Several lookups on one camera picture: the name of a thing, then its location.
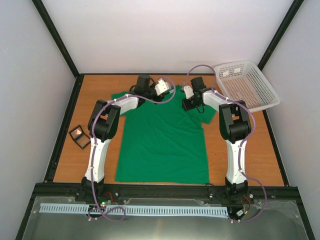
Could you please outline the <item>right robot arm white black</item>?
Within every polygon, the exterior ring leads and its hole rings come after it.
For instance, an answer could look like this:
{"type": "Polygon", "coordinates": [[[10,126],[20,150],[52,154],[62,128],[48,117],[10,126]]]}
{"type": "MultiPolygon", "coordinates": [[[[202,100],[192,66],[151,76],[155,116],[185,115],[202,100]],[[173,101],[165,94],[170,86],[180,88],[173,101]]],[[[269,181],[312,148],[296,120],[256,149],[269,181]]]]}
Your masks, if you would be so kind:
{"type": "Polygon", "coordinates": [[[248,192],[245,171],[245,149],[252,132],[251,121],[245,102],[230,100],[216,89],[208,88],[202,77],[195,77],[191,85],[182,87],[185,111],[209,106],[218,112],[219,132],[226,142],[228,168],[225,177],[224,197],[234,202],[248,192]]]}

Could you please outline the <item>white perforated plastic basket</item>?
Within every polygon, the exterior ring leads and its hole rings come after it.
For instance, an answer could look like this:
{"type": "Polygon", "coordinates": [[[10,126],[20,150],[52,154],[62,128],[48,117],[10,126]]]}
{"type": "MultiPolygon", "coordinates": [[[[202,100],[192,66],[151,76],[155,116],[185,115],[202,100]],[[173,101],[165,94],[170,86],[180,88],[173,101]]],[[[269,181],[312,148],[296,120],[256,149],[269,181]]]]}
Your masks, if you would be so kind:
{"type": "Polygon", "coordinates": [[[262,71],[250,60],[224,63],[213,69],[222,94],[234,101],[243,100],[252,113],[281,102],[262,71]]]}

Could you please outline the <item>black aluminium rail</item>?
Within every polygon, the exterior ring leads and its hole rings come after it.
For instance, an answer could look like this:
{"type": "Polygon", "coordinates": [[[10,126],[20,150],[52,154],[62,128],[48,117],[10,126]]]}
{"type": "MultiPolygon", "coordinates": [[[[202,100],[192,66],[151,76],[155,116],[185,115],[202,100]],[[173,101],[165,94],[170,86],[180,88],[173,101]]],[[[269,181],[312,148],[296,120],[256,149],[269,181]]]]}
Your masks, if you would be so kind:
{"type": "MultiPolygon", "coordinates": [[[[97,200],[112,199],[122,204],[131,198],[143,199],[194,199],[210,204],[238,204],[244,196],[228,198],[225,187],[212,185],[145,185],[145,184],[104,184],[97,200]]],[[[80,183],[37,183],[31,194],[36,197],[74,197],[77,202],[93,203],[93,191],[80,183]]]]}

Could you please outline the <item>left black frame post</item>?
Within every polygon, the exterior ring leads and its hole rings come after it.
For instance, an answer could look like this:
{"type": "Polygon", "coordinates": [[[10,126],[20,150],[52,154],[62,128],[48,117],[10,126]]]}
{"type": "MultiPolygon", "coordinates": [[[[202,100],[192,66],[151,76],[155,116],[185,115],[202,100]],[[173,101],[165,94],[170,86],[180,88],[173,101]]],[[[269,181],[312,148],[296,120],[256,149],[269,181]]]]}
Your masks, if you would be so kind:
{"type": "Polygon", "coordinates": [[[42,0],[32,0],[33,5],[35,6],[39,16],[41,17],[43,23],[45,24],[47,30],[49,31],[53,41],[55,42],[56,46],[58,47],[63,59],[65,60],[68,68],[70,69],[74,78],[78,78],[80,73],[72,60],[72,57],[66,48],[49,12],[47,11],[44,3],[42,0]]]}

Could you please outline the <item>black open brooch box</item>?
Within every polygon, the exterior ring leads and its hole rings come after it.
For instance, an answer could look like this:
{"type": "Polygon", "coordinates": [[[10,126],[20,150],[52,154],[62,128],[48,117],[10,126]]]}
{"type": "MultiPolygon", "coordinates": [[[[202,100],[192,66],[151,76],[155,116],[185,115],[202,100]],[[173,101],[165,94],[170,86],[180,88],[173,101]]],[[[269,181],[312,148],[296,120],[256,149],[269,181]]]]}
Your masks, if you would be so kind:
{"type": "Polygon", "coordinates": [[[90,136],[85,133],[81,125],[77,125],[71,129],[68,134],[72,141],[82,150],[91,143],[90,136]]]}

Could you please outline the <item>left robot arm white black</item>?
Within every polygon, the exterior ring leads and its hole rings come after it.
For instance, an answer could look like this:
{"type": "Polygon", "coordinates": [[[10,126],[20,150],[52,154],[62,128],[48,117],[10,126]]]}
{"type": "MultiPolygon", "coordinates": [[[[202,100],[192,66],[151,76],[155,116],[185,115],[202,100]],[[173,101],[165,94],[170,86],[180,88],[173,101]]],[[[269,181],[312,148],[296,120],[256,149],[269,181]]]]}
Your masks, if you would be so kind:
{"type": "Polygon", "coordinates": [[[140,107],[146,100],[160,100],[156,93],[156,82],[151,76],[141,74],[136,84],[123,96],[114,100],[98,100],[88,122],[90,155],[88,167],[81,185],[92,201],[104,195],[105,161],[111,140],[116,135],[120,116],[140,107]]]}

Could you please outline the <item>right black frame post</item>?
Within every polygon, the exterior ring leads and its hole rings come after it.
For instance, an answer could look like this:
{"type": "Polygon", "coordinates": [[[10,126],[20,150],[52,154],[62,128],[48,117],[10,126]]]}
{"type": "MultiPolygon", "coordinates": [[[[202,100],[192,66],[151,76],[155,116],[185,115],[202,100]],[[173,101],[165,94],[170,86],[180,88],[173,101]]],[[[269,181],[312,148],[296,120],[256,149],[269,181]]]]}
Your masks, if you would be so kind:
{"type": "Polygon", "coordinates": [[[279,27],[277,28],[275,34],[273,35],[270,43],[268,44],[266,50],[264,51],[257,67],[262,71],[268,61],[270,60],[273,52],[277,48],[284,34],[286,33],[288,27],[292,23],[299,9],[303,5],[304,0],[293,0],[289,9],[287,10],[285,16],[283,17],[279,27]]]}

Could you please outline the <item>green t-shirt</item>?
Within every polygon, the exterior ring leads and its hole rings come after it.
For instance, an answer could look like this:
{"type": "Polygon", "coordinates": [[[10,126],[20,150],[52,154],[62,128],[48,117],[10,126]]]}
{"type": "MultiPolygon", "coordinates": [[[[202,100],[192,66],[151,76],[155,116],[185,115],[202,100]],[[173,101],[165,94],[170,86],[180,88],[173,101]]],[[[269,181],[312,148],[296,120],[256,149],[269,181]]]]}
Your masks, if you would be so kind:
{"type": "Polygon", "coordinates": [[[207,184],[210,181],[203,124],[216,111],[210,106],[184,111],[185,94],[176,86],[165,104],[146,101],[127,111],[115,180],[207,184]]]}

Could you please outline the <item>black frame post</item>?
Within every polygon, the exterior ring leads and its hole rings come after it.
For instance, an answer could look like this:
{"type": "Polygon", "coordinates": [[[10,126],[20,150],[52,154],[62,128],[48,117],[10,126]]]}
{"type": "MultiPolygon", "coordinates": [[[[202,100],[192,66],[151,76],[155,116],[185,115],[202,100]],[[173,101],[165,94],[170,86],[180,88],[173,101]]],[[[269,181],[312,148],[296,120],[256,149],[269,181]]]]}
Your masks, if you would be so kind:
{"type": "Polygon", "coordinates": [[[304,0],[293,0],[289,9],[287,10],[285,16],[283,17],[279,27],[277,28],[275,34],[273,35],[270,43],[268,44],[266,50],[264,51],[257,67],[262,71],[268,61],[270,60],[273,52],[277,48],[284,34],[286,33],[288,27],[292,23],[299,9],[303,5],[304,0]]]}
{"type": "Polygon", "coordinates": [[[47,30],[49,31],[53,41],[55,42],[56,46],[58,47],[63,59],[65,60],[68,68],[70,69],[74,78],[78,78],[80,73],[72,60],[72,57],[66,48],[49,12],[47,11],[44,3],[42,0],[32,0],[33,5],[35,6],[39,16],[41,17],[43,23],[45,24],[47,30]]]}

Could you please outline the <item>small circuit board with led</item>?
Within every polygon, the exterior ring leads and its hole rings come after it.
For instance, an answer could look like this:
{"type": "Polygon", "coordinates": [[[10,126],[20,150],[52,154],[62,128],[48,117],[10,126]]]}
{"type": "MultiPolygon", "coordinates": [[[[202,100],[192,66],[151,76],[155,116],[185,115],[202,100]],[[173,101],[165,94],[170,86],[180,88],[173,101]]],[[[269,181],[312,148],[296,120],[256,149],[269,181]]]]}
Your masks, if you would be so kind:
{"type": "Polygon", "coordinates": [[[111,192],[105,192],[102,194],[99,201],[100,201],[100,206],[102,208],[105,208],[107,205],[110,205],[114,202],[114,198],[111,192]]]}

